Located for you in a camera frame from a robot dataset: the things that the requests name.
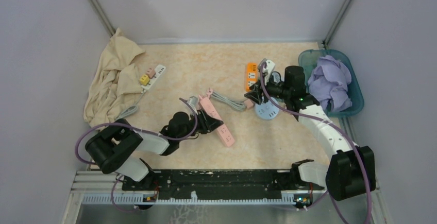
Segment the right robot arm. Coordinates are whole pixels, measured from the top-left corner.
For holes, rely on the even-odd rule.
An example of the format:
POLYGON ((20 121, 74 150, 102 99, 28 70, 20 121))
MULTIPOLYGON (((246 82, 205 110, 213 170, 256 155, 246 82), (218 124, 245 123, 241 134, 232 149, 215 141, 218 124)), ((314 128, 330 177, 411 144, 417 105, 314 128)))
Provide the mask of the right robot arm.
POLYGON ((275 65, 267 60, 249 64, 246 71, 245 97, 256 105, 280 99, 285 107, 317 139, 330 159, 329 165, 305 160, 292 165, 290 182, 296 189, 315 183, 341 201, 376 189, 375 157, 368 147, 360 147, 327 117, 318 100, 307 92, 304 69, 288 66, 284 80, 274 80, 275 65))

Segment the teal plastic basket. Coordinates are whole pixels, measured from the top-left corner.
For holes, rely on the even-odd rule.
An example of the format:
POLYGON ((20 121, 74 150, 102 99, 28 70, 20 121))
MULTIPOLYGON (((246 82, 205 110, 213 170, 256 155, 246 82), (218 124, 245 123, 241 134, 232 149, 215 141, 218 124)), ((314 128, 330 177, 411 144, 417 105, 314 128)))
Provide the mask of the teal plastic basket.
POLYGON ((352 101, 352 106, 341 112, 331 112, 331 111, 324 110, 325 113, 327 113, 327 115, 330 117, 338 117, 338 118, 349 117, 358 114, 364 107, 364 99, 356 75, 354 73, 353 67, 351 65, 351 62, 349 58, 341 51, 335 49, 326 49, 326 50, 309 49, 302 52, 298 56, 298 65, 304 69, 305 85, 307 87, 307 90, 308 90, 307 81, 310 77, 312 70, 317 66, 318 58, 326 55, 331 55, 336 60, 343 62, 349 69, 351 73, 352 81, 348 85, 348 96, 352 101))

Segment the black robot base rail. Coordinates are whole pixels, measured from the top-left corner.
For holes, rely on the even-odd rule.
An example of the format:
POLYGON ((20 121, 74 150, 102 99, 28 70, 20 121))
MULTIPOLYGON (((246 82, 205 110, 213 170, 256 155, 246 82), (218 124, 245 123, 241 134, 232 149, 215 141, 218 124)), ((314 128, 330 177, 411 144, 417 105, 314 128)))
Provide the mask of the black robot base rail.
POLYGON ((289 169, 156 169, 140 182, 122 181, 124 191, 151 191, 159 200, 279 200, 282 192, 322 190, 298 182, 289 169))

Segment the round light blue power socket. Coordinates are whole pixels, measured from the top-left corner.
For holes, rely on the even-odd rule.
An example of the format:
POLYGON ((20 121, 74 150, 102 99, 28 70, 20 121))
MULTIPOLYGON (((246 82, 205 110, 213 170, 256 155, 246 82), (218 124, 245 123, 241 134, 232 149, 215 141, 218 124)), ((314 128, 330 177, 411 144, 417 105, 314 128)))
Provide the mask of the round light blue power socket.
POLYGON ((280 109, 275 106, 271 101, 268 101, 266 103, 262 103, 261 105, 255 104, 254 105, 255 114, 263 120, 272 120, 274 119, 278 114, 280 109))

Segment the pink power strip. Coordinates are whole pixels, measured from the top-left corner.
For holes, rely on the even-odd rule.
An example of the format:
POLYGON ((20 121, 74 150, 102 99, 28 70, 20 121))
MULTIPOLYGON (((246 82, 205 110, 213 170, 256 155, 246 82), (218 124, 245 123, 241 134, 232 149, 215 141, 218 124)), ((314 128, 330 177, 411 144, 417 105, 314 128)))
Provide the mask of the pink power strip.
MULTIPOLYGON (((212 104, 210 98, 199 95, 199 105, 209 116, 222 121, 221 116, 219 115, 215 106, 212 104)), ((216 128, 216 133, 219 135, 224 146, 231 147, 235 143, 234 137, 225 124, 222 124, 216 128)))

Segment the orange power strip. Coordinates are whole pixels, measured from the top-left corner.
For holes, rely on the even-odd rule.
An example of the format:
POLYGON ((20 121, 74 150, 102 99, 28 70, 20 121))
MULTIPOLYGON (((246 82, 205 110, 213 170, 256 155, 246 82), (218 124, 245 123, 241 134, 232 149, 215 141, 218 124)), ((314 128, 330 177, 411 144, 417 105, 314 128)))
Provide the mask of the orange power strip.
POLYGON ((248 63, 246 67, 246 85, 245 91, 249 92, 250 87, 254 85, 257 81, 257 64, 256 63, 248 63))

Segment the beige cloth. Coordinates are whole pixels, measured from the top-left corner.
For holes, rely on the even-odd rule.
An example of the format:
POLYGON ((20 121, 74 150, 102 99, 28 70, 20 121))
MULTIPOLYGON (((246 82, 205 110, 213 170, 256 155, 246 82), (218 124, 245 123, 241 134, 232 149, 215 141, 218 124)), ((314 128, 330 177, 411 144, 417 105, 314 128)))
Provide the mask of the beige cloth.
POLYGON ((138 100, 143 88, 133 62, 145 50, 118 28, 100 55, 94 79, 88 90, 83 119, 90 127, 111 123, 138 100))

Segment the lavender cloth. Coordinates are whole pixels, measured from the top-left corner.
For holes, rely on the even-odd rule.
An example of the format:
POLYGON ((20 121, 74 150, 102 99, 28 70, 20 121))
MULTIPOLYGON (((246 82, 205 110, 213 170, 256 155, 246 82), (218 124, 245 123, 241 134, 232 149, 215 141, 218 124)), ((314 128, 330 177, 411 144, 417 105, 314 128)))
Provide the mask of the lavender cloth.
POLYGON ((325 111, 341 112, 352 106, 348 85, 352 77, 347 66, 331 55, 319 57, 307 81, 308 92, 325 111))

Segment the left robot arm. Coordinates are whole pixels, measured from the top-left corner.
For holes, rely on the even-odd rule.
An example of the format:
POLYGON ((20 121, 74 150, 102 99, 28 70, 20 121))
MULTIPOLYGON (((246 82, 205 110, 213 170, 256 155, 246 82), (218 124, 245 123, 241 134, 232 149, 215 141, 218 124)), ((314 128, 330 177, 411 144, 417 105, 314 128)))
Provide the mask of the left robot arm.
POLYGON ((155 177, 151 167, 135 158, 134 151, 149 151, 168 156, 179 148, 181 141, 197 134, 208 134, 223 125, 223 121, 204 110, 189 115, 177 112, 157 133, 135 130, 125 119, 119 119, 97 133, 85 144, 85 150, 102 173, 119 173, 142 190, 150 189, 155 177))

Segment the yellow USB charger plug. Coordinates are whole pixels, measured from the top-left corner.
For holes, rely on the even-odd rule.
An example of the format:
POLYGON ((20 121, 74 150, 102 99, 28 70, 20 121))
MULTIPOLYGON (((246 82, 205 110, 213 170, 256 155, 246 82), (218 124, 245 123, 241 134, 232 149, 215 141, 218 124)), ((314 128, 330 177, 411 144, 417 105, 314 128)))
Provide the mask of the yellow USB charger plug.
POLYGON ((139 79, 139 83, 142 86, 147 86, 149 84, 149 82, 150 82, 150 78, 148 75, 142 75, 139 79))

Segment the white power strip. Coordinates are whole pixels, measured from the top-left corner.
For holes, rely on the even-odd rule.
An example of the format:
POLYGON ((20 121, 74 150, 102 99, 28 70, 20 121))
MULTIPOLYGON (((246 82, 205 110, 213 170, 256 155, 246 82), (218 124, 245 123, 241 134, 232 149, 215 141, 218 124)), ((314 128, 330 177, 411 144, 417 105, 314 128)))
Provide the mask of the white power strip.
POLYGON ((164 65, 158 64, 154 69, 156 71, 156 75, 154 76, 154 78, 150 79, 150 82, 147 86, 141 85, 144 91, 149 91, 152 88, 152 86, 158 81, 161 75, 165 72, 166 67, 164 65))

